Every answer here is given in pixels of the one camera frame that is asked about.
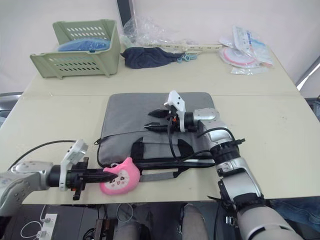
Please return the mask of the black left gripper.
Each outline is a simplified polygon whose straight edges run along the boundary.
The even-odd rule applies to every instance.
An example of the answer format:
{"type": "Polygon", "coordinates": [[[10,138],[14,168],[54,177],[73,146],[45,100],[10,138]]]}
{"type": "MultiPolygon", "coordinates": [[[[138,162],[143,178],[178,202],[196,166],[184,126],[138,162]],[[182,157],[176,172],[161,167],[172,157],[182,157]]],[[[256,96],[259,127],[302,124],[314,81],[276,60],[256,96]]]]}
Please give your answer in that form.
{"type": "Polygon", "coordinates": [[[83,161],[79,161],[67,171],[65,186],[74,192],[72,196],[73,201],[80,199],[82,191],[85,189],[87,183],[107,183],[112,182],[118,177],[109,171],[104,171],[101,168],[88,169],[89,158],[84,157],[83,161]]]}

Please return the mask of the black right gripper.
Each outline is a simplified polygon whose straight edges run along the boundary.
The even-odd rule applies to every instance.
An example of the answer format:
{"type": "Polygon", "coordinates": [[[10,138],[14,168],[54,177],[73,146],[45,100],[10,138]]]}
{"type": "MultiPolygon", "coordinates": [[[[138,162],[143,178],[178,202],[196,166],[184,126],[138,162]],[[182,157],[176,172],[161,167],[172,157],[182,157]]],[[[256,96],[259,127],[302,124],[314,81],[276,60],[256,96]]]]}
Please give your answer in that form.
{"type": "Polygon", "coordinates": [[[158,119],[166,118],[168,125],[160,122],[150,122],[143,126],[146,130],[156,133],[180,132],[180,119],[176,110],[155,109],[148,115],[158,119]]]}

